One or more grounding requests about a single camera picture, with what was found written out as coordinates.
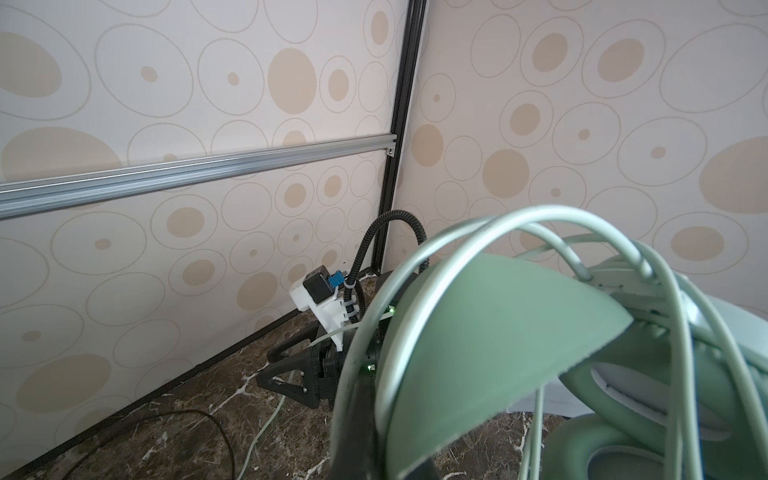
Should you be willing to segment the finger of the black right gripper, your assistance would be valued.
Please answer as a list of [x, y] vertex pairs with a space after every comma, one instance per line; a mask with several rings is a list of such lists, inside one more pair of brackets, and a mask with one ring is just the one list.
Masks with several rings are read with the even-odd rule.
[[288, 358], [297, 346], [302, 345], [304, 342], [316, 340], [323, 331], [324, 328], [320, 323], [309, 323], [296, 334], [279, 342], [275, 347], [271, 348], [267, 352], [269, 363], [277, 363]]
[[257, 385], [294, 400], [311, 409], [321, 403], [321, 354], [319, 347], [307, 347], [299, 353], [270, 350], [268, 365], [256, 376]]

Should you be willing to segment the mint green headphones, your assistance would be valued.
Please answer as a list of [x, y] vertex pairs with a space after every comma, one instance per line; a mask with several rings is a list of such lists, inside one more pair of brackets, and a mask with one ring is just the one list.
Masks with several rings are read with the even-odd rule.
[[[378, 368], [361, 375], [378, 328]], [[331, 462], [358, 378], [374, 377], [382, 479], [435, 478], [442, 448], [512, 406], [533, 414], [522, 479], [767, 475], [765, 321], [587, 211], [443, 230], [354, 329]]]

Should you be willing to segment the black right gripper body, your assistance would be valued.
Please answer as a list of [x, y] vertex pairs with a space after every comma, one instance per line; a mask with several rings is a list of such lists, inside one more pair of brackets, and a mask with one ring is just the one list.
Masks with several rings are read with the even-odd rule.
[[[328, 347], [321, 363], [319, 383], [321, 399], [327, 399], [329, 402], [335, 401], [340, 376], [356, 332], [356, 329], [349, 327], [345, 331], [319, 343], [319, 346]], [[361, 375], [373, 375], [376, 372], [383, 341], [384, 333], [378, 328], [366, 349], [366, 353], [363, 355], [362, 366], [360, 367]]]

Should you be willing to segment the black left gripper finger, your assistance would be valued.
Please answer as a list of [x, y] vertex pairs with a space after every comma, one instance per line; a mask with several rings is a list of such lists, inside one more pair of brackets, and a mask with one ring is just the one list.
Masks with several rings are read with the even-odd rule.
[[374, 377], [358, 378], [331, 462], [330, 480], [383, 478], [374, 419], [375, 393]]

